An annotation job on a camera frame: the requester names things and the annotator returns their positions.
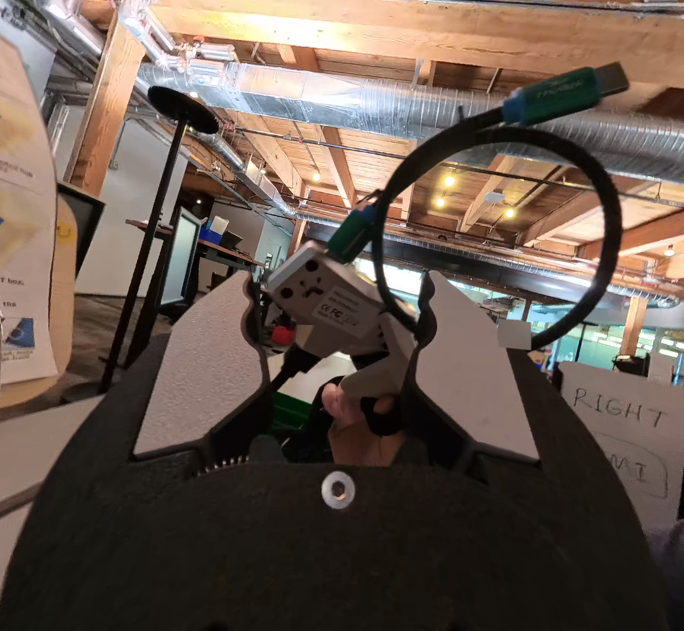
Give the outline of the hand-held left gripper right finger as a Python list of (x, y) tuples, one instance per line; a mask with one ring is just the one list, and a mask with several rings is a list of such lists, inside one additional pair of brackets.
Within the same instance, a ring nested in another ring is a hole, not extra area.
[(536, 463), (540, 456), (497, 326), (438, 271), (423, 278), (412, 361), (412, 431), (436, 463), (477, 453)]

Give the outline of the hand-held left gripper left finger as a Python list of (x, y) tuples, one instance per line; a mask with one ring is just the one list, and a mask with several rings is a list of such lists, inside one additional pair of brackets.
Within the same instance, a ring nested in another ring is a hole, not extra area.
[(254, 336), (254, 281), (238, 271), (176, 322), (133, 448), (151, 458), (196, 449), (212, 456), (212, 435), (268, 385)]

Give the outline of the silver port hub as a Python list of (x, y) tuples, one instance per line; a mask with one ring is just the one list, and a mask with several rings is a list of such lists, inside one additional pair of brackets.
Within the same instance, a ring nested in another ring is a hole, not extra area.
[(296, 323), (295, 343), (321, 359), (388, 349), (380, 325), (384, 303), (376, 286), (329, 257), (316, 241), (304, 243), (271, 273), (266, 291)]

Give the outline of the green plastic bin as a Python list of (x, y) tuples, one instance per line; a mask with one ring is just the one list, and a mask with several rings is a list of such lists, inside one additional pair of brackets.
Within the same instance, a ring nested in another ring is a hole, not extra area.
[(316, 428), (323, 410), (321, 396), (312, 403), (281, 392), (271, 396), (273, 406), (272, 431), (299, 431)]

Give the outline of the braided hdmi cable green plugs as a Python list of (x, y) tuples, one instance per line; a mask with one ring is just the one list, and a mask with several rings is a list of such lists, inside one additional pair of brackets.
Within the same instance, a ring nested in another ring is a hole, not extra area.
[(375, 202), (363, 212), (350, 213), (327, 244), (329, 255), (341, 262), (354, 260), (368, 243), (372, 246), (375, 278), (381, 300), (381, 317), (391, 316), (413, 336), (418, 319), (400, 308), (384, 275), (384, 226), (390, 203), (445, 157), (503, 142), (519, 143), (549, 151), (580, 169), (592, 183), (603, 211), (603, 242), (594, 278), (581, 299), (550, 328), (532, 337), (531, 350), (550, 345), (583, 323), (597, 307), (617, 267), (622, 242), (622, 213), (618, 190), (603, 165), (586, 148), (535, 130), (533, 126), (597, 106), (604, 97), (628, 89), (620, 63), (585, 67), (524, 86), (512, 92), (500, 107), (469, 118), (460, 118), (427, 140), (397, 167)]

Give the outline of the person's right hand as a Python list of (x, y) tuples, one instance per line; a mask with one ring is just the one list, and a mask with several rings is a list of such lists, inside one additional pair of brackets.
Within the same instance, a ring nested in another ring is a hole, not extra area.
[(333, 383), (321, 393), (323, 409), (332, 417), (328, 439), (336, 464), (387, 467), (406, 441), (406, 433), (378, 436), (369, 427), (361, 399)]

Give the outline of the instruction sheet on stand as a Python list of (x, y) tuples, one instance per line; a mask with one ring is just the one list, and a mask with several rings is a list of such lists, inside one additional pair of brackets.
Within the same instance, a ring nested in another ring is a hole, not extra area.
[[(64, 221), (71, 224), (77, 232), (77, 226), (71, 208), (60, 194), (57, 196), (57, 222), (58, 221)], [(73, 348), (76, 246), (77, 237), (72, 244), (61, 244), (56, 242), (53, 258), (49, 334), (51, 337), (57, 373), (52, 377), (16, 382), (2, 386), (2, 412), (44, 394), (48, 389), (56, 385), (67, 369), (71, 360)]]

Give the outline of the white paper sign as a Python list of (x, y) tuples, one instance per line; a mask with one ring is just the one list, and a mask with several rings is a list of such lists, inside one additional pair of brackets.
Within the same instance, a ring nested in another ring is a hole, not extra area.
[(683, 492), (683, 388), (567, 361), (553, 377), (603, 450), (642, 526), (674, 524)]

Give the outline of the printed instruction sheet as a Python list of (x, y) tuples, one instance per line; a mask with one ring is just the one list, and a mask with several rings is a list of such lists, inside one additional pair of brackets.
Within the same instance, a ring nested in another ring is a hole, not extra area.
[(1, 385), (56, 374), (49, 334), (56, 171), (17, 47), (1, 38)]

